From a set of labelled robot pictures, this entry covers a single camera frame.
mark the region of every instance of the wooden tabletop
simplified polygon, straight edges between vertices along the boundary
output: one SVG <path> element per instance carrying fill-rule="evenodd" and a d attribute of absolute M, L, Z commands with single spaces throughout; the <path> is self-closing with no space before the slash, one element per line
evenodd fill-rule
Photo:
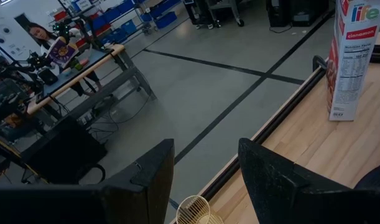
<path fill-rule="evenodd" d="M 353 188 L 365 174 L 380 165 L 380 64 L 369 65 L 354 121 L 328 120 L 326 85 L 323 77 L 262 145 Z M 234 156 L 199 194 L 202 195 L 236 158 Z M 241 170 L 220 188 L 210 205 L 225 224 L 258 223 Z"/>
<path fill-rule="evenodd" d="M 125 49 L 124 46 L 121 44 L 114 44 L 109 48 L 114 50 L 114 51 L 112 51 L 112 55 L 117 55 L 118 53 L 122 52 Z M 52 93 L 51 96 L 54 98 L 57 97 L 58 95 L 63 93 L 65 90 L 67 90 L 68 88 L 73 86 L 75 83 L 79 82 L 81 79 L 84 79 L 87 75 L 89 75 L 89 73 L 94 71 L 96 68 L 100 67 L 102 64 L 104 64 L 105 62 L 107 62 L 111 58 L 112 58 L 111 55 L 107 55 L 105 58 L 101 59 L 99 62 L 95 63 L 93 66 L 91 66 L 88 69 L 86 69 L 85 71 L 83 71 L 80 75 L 75 77 L 73 80 L 71 80 L 70 82 L 68 82 L 67 84 L 65 84 L 61 88 L 59 88 L 57 91 Z M 50 99 L 50 97 L 42 100 L 39 103 L 36 103 L 35 99 L 32 100 L 28 105 L 27 113 L 28 114 L 34 114 L 36 111 L 38 111 L 39 109 L 44 107 L 46 104 L 48 104 L 51 100 L 52 99 Z"/>

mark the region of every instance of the purple book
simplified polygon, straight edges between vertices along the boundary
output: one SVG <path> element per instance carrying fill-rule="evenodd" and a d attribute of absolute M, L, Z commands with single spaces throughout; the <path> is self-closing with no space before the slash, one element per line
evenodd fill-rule
<path fill-rule="evenodd" d="M 71 59 L 78 53 L 78 48 L 75 44 L 65 43 L 63 37 L 59 37 L 52 46 L 50 46 L 47 56 L 57 63 L 62 68 L 67 67 Z"/>

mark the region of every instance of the wire fan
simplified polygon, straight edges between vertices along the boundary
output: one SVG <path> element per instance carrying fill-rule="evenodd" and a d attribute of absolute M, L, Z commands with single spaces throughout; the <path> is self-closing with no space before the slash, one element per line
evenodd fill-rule
<path fill-rule="evenodd" d="M 224 224 L 223 220 L 210 208 L 201 196 L 186 198 L 177 209 L 177 224 Z"/>

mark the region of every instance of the nutrition facts label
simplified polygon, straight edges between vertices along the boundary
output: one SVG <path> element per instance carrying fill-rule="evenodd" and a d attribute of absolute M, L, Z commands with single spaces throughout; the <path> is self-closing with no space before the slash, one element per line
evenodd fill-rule
<path fill-rule="evenodd" d="M 361 88 L 370 51 L 371 44 L 345 46 L 338 83 L 340 91 L 357 91 Z"/>

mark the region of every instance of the long black hair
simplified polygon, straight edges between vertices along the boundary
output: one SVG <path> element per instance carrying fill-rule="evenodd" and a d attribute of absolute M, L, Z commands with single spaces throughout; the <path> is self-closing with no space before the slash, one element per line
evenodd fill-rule
<path fill-rule="evenodd" d="M 34 27 L 37 27 L 37 28 L 41 28 L 43 29 L 46 34 L 48 35 L 48 37 L 50 37 L 51 39 L 53 40 L 57 40 L 57 36 L 54 35 L 53 33 L 49 32 L 47 29 L 45 29 L 44 27 L 42 27 L 41 25 L 39 24 L 36 24 L 34 22 L 30 22 L 27 26 L 27 31 L 29 32 L 31 28 L 34 28 Z M 47 43 L 46 40 L 41 40 L 41 39 L 37 39 L 38 43 L 40 43 L 44 48 L 46 48 L 47 50 L 50 48 L 50 45 Z"/>

